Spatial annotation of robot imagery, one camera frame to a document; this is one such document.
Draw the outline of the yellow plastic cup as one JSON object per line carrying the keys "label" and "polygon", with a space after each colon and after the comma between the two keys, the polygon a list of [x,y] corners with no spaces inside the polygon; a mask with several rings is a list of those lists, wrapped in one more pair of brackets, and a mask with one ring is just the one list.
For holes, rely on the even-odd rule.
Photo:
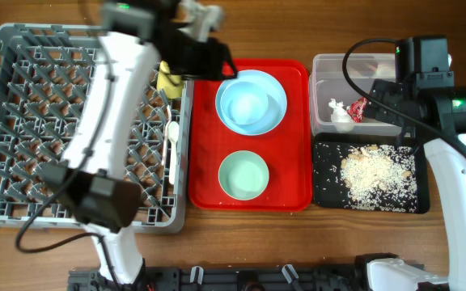
{"label": "yellow plastic cup", "polygon": [[182,96],[184,81],[179,75],[172,75],[168,63],[161,61],[159,65],[156,89],[163,90],[169,99],[178,99]]}

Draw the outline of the red snack wrapper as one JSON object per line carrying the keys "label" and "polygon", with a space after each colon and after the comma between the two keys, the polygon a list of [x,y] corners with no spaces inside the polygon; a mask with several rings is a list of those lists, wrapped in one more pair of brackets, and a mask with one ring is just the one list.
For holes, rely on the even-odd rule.
{"label": "red snack wrapper", "polygon": [[362,122],[367,102],[367,98],[362,97],[347,107],[346,111],[354,122]]}

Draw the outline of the white plastic spoon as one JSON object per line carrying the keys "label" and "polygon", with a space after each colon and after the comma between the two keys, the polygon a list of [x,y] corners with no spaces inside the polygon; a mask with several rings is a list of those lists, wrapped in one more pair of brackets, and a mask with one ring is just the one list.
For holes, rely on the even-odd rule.
{"label": "white plastic spoon", "polygon": [[169,183],[174,185],[176,181],[176,161],[177,161],[177,142],[179,138],[180,126],[176,121],[168,125],[167,135],[171,143],[170,165],[169,165]]}

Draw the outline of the light blue bowl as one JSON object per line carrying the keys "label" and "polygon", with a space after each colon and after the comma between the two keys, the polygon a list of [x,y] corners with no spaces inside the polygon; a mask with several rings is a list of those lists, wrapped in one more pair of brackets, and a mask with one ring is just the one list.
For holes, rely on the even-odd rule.
{"label": "light blue bowl", "polygon": [[233,82],[222,91],[218,103],[227,120],[237,125],[250,125],[267,112],[269,95],[254,82]]}

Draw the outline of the white tissue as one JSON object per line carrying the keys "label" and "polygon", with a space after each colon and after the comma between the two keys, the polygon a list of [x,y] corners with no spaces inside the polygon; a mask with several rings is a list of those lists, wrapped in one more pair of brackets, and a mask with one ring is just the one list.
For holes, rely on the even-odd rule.
{"label": "white tissue", "polygon": [[331,114],[331,122],[339,133],[350,132],[355,125],[354,120],[347,112],[343,102],[337,102],[335,99],[330,99],[328,106],[333,110]]}

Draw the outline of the green bowl with food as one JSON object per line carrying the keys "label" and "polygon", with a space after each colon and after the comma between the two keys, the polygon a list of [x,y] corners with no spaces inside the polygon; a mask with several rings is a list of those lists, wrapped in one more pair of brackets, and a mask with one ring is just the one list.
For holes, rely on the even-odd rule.
{"label": "green bowl with food", "polygon": [[239,150],[227,155],[218,169],[220,188],[232,199],[247,201],[260,196],[269,184],[269,168],[258,154]]}

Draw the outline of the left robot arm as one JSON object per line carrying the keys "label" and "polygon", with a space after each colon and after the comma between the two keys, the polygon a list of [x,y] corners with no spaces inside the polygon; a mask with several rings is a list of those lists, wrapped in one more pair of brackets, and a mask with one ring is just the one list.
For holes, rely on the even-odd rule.
{"label": "left robot arm", "polygon": [[124,178],[138,104],[161,61],[174,75],[206,81],[225,80],[233,61],[227,45],[212,37],[224,19],[220,6],[106,1],[100,13],[100,51],[78,127],[61,159],[39,173],[50,201],[71,211],[92,238],[99,275],[114,290],[145,289],[145,263],[131,226],[142,189]]}

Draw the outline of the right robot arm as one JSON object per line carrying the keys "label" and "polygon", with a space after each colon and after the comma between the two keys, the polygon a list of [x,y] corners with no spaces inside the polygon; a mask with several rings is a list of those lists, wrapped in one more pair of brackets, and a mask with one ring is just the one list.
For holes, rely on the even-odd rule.
{"label": "right robot arm", "polygon": [[372,290],[466,290],[466,86],[455,85],[444,36],[393,41],[396,79],[357,92],[365,116],[401,127],[421,144],[434,172],[449,246],[449,274],[437,280],[404,263],[366,264]]}

